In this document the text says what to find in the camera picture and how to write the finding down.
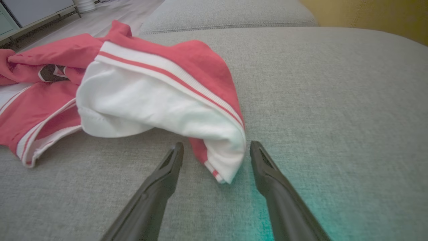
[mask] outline clothing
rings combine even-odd
[[[104,41],[82,34],[20,54],[0,50],[0,145],[26,167],[81,129],[76,90]]]
[[[190,137],[219,182],[231,183],[244,157],[244,122],[227,65],[206,44],[166,47],[108,35],[77,91],[83,130],[123,137],[162,128]]]
[[[188,136],[219,182],[231,183],[241,165],[244,121],[232,76],[200,41],[161,46],[114,21],[105,38],[83,34],[0,57],[0,84],[14,84],[0,87],[9,93],[0,102],[0,144],[25,166],[81,128],[123,137],[153,127]]]

